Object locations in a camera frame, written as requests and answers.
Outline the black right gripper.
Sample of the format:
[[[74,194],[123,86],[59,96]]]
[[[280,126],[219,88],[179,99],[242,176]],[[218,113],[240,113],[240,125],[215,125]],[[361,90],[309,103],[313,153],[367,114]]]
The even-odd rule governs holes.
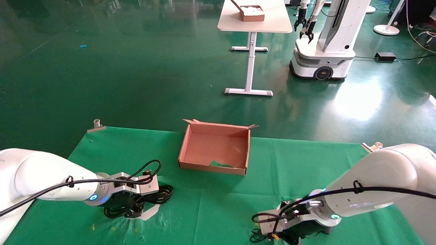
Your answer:
[[[324,233],[329,235],[333,227],[323,226],[316,221],[304,221],[282,231],[282,240],[289,245],[302,245],[302,240],[312,234]]]

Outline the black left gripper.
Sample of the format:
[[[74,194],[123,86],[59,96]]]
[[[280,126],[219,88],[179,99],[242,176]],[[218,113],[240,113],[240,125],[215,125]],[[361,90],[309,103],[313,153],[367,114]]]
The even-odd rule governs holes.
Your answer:
[[[143,197],[140,194],[130,192],[117,192],[111,194],[102,204],[104,208],[124,208],[125,218],[138,218],[142,215],[143,206],[132,206],[134,202]]]

